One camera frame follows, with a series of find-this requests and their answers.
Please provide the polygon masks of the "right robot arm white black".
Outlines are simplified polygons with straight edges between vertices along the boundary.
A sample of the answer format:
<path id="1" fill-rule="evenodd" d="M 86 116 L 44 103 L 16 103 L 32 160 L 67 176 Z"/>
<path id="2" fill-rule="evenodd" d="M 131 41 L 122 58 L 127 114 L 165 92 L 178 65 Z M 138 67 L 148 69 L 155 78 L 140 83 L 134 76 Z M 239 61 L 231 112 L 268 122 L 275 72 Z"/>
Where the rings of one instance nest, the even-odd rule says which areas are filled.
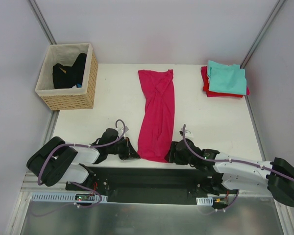
<path id="1" fill-rule="evenodd" d="M 282 158 L 248 161 L 213 149 L 200 149 L 189 140 L 172 142 L 165 157 L 169 163 L 189 165 L 207 174 L 200 182 L 206 193 L 220 195 L 245 190 L 271 195 L 294 208 L 294 167 Z"/>

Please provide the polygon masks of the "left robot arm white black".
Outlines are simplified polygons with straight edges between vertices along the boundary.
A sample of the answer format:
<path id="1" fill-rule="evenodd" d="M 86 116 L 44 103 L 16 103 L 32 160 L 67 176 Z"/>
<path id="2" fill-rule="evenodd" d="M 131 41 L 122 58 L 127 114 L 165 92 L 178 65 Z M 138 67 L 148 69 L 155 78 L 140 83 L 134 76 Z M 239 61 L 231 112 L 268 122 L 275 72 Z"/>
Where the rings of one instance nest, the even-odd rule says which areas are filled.
<path id="1" fill-rule="evenodd" d="M 58 182 L 75 181 L 82 190 L 90 190 L 94 179 L 82 164 L 99 164 L 108 155 L 117 155 L 121 160 L 140 159 L 130 139 L 122 135 L 128 128 L 108 128 L 90 146 L 69 146 L 60 137 L 53 137 L 26 163 L 40 184 L 51 187 Z"/>

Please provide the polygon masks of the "teal t shirt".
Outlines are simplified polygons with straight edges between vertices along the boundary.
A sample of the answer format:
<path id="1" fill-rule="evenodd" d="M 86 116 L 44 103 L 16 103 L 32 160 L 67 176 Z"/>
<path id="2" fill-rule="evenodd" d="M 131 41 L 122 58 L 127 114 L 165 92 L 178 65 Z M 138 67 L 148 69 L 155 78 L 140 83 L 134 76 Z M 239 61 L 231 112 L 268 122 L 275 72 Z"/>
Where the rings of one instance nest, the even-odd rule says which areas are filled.
<path id="1" fill-rule="evenodd" d="M 225 94 L 247 94 L 245 69 L 240 65 L 224 65 L 212 60 L 207 63 L 209 91 Z"/>

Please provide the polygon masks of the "red t shirt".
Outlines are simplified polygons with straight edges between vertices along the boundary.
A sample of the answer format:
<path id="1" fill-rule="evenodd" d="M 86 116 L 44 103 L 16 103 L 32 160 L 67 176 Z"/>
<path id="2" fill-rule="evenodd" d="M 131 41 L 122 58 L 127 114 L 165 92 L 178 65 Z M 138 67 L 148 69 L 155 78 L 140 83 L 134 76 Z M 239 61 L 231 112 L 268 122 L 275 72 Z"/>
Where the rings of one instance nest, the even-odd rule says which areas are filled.
<path id="1" fill-rule="evenodd" d="M 201 77 L 203 80 L 203 91 L 206 92 L 207 97 L 235 97 L 235 98 L 243 98 L 243 95 L 240 94 L 227 94 L 227 93 L 217 93 L 209 90 L 209 81 L 207 76 L 207 66 L 201 67 Z"/>

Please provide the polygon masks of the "pink t shirt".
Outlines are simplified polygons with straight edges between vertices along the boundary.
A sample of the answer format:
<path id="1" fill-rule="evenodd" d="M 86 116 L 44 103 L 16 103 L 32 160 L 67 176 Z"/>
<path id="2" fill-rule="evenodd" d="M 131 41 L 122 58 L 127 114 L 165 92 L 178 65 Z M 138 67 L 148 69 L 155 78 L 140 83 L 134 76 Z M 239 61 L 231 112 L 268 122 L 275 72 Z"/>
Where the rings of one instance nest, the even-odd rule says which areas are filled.
<path id="1" fill-rule="evenodd" d="M 138 137 L 138 154 L 149 161 L 165 163 L 174 130 L 175 93 L 173 70 L 139 70 L 145 96 L 145 115 Z"/>

